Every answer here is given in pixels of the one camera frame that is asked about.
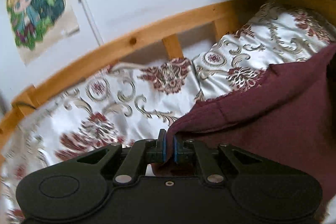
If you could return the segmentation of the maroon garment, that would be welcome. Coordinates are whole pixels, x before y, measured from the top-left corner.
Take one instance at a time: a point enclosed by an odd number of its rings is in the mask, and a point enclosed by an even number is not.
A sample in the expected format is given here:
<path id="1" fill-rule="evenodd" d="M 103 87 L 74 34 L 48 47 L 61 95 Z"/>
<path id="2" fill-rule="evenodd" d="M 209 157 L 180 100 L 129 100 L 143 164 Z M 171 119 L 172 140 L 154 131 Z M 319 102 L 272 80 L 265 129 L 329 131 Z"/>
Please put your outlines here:
<path id="1" fill-rule="evenodd" d="M 197 103 L 168 129 L 210 147 L 228 142 L 313 175 L 335 196 L 335 44 L 298 63 L 270 65 L 257 84 Z"/>

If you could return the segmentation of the white floral bedspread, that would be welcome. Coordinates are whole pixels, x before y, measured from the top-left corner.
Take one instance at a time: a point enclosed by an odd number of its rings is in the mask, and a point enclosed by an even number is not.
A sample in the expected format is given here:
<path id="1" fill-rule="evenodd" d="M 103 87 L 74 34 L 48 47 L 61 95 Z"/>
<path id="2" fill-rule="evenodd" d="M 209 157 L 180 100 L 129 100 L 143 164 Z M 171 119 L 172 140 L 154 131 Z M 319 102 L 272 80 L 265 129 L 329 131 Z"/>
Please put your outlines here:
<path id="1" fill-rule="evenodd" d="M 107 144 L 156 138 L 198 101 L 256 86 L 270 64 L 306 61 L 335 41 L 318 13 L 267 3 L 193 59 L 106 67 L 25 118 L 3 150 L 1 223 L 21 223 L 15 198 L 29 173 Z"/>

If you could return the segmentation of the blond cartoon character poster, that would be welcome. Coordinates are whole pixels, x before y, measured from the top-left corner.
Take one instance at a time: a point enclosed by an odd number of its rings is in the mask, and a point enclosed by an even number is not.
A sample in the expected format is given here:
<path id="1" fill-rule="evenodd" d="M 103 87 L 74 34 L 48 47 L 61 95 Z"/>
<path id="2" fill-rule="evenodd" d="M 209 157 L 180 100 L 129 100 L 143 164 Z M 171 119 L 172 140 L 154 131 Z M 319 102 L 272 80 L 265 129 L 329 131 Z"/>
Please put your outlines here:
<path id="1" fill-rule="evenodd" d="M 6 0 L 15 45 L 25 65 L 80 30 L 68 0 Z"/>

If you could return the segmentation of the wooden bed frame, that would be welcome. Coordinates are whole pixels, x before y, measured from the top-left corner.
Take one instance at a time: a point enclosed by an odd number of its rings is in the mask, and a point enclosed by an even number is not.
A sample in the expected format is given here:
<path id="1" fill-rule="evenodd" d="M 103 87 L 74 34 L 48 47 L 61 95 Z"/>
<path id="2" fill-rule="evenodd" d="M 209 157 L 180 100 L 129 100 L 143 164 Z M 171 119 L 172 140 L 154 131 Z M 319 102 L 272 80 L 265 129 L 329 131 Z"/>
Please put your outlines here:
<path id="1" fill-rule="evenodd" d="M 156 42 L 163 42 L 169 58 L 182 57 L 177 34 L 190 29 L 212 24 L 215 37 L 221 38 L 227 32 L 239 27 L 269 0 L 232 0 L 216 3 L 161 19 L 120 36 L 80 57 L 72 64 L 58 71 L 38 86 L 29 86 L 12 102 L 12 109 L 1 120 L 1 145 L 4 145 L 18 123 L 62 91 L 84 81 L 99 69 L 115 64 L 136 50 Z M 330 23 L 335 23 L 335 0 L 280 0 L 290 5 L 313 9 Z"/>

